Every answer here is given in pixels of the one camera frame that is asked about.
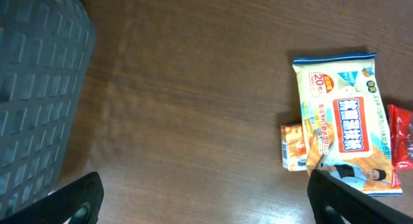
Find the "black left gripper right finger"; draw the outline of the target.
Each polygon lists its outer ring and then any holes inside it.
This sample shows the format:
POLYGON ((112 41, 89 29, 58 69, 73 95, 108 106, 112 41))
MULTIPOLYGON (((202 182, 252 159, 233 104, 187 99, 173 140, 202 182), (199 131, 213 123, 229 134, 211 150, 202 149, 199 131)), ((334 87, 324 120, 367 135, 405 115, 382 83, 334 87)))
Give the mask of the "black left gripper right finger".
POLYGON ((412 223, 410 216, 321 170, 312 171, 307 194, 316 223, 412 223))

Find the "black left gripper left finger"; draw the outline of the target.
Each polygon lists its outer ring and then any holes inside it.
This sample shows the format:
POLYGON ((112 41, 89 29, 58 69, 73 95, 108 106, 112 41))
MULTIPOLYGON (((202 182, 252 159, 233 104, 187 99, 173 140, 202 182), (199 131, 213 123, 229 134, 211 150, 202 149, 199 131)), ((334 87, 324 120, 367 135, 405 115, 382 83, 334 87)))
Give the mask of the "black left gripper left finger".
POLYGON ((2 219, 1 224, 96 224, 103 198, 101 178, 91 172, 2 219))

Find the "cream wet wipes pack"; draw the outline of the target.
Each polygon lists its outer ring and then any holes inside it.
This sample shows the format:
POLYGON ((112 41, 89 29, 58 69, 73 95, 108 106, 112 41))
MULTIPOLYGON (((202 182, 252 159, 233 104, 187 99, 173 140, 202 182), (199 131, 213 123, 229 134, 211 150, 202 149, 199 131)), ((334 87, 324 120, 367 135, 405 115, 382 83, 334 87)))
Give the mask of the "cream wet wipes pack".
POLYGON ((320 170, 370 196, 398 196, 375 54, 300 57, 297 77, 307 172, 320 170))

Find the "orange tissue pack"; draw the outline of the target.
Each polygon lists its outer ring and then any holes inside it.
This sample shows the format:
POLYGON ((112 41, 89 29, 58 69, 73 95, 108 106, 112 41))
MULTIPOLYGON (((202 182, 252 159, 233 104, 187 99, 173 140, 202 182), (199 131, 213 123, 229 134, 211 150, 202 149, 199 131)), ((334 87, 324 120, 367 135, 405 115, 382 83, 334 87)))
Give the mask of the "orange tissue pack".
POLYGON ((289 172, 306 170, 307 150, 301 124, 281 126, 282 164, 289 172))

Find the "red Hacks candy bag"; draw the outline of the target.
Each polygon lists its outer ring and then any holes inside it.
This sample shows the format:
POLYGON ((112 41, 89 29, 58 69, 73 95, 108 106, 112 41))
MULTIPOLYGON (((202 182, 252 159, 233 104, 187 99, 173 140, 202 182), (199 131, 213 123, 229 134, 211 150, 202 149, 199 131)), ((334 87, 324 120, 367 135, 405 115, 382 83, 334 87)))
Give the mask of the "red Hacks candy bag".
POLYGON ((388 105, 392 164, 397 170, 412 169, 412 111, 388 105))

